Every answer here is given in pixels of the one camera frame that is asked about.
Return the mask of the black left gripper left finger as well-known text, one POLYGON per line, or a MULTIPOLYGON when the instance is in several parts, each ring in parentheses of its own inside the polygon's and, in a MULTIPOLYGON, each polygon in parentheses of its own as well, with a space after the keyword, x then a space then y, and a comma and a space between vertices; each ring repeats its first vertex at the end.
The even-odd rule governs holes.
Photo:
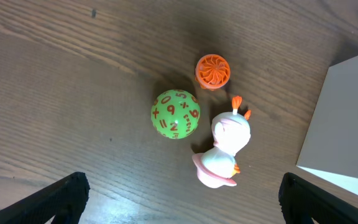
POLYGON ((89 199, 84 172, 74 172, 42 190, 0 210, 0 224, 77 224, 89 199))

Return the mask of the white pink duck figurine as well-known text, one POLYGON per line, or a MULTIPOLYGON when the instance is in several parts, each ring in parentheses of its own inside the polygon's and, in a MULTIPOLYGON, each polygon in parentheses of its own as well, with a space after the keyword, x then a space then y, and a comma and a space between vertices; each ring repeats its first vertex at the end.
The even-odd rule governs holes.
POLYGON ((197 177, 205 186, 216 189, 222 186, 234 187, 232 177, 240 173, 235 160, 236 154, 250 141, 249 118, 251 111, 241 115, 241 96, 232 98, 232 110, 215 116, 211 123, 213 148, 192 155, 197 169, 197 177))

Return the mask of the orange ribbed round toy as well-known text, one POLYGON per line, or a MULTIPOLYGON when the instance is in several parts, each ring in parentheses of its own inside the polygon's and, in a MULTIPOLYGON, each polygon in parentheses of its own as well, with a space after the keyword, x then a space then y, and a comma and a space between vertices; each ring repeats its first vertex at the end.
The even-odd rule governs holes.
POLYGON ((231 77, 231 68, 225 58, 218 54, 201 57, 195 68, 195 80, 202 89, 217 90, 222 88, 231 77))

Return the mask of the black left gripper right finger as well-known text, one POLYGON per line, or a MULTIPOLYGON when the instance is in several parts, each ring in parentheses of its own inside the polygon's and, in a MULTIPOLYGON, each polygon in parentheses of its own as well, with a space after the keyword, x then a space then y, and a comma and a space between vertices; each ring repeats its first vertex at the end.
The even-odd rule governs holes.
POLYGON ((358 208, 290 172, 278 201, 287 224, 358 224, 358 208))

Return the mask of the white cardboard box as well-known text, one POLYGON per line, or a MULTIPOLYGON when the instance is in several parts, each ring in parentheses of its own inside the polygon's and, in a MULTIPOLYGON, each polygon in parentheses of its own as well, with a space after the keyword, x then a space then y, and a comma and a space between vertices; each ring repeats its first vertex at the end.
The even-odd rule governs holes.
POLYGON ((358 56, 328 68, 296 165, 358 195, 358 56))

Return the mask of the green number ball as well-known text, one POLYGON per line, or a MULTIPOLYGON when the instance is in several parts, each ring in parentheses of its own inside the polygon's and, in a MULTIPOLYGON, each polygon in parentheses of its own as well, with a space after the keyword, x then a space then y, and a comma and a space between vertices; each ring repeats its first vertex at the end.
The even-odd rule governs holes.
POLYGON ((183 139, 198 127, 198 100, 185 90, 167 90, 156 97, 151 121, 159 134, 169 139, 183 139))

